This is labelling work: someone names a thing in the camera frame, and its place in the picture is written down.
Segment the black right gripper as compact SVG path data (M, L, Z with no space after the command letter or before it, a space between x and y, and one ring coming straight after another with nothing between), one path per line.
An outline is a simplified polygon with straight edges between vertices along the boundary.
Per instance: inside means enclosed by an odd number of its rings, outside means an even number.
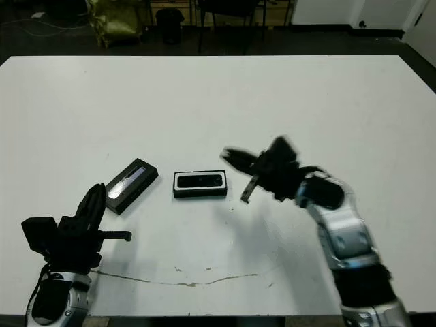
M274 198L284 201L295 194L299 163L293 150L266 150L257 157L244 149L225 147L221 157L233 168L251 176L240 199L249 203L256 187L271 192Z

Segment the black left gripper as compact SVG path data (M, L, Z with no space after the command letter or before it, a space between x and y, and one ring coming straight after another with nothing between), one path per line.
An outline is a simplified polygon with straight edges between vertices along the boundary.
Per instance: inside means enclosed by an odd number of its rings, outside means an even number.
M131 240L130 231L99 228L105 207L106 187L95 184L83 197L75 216L61 218L46 250L46 261L53 270L87 274L100 265L105 240Z

